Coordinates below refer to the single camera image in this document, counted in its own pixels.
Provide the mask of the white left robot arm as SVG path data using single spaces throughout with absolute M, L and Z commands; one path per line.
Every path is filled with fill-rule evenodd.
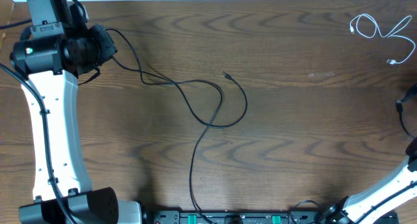
M 141 223 L 141 206 L 111 188 L 93 189 L 79 138 L 80 75 L 100 73 L 117 52 L 101 25 L 87 27 L 77 0 L 27 0 L 31 26 L 10 54 L 10 74 L 25 93 L 35 149 L 33 204 L 22 223 Z

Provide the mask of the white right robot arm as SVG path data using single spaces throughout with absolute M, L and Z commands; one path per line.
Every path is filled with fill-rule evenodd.
M 416 197 L 416 140 L 406 157 L 388 176 L 369 189 L 333 204 L 319 223 L 374 223 L 381 216 Z

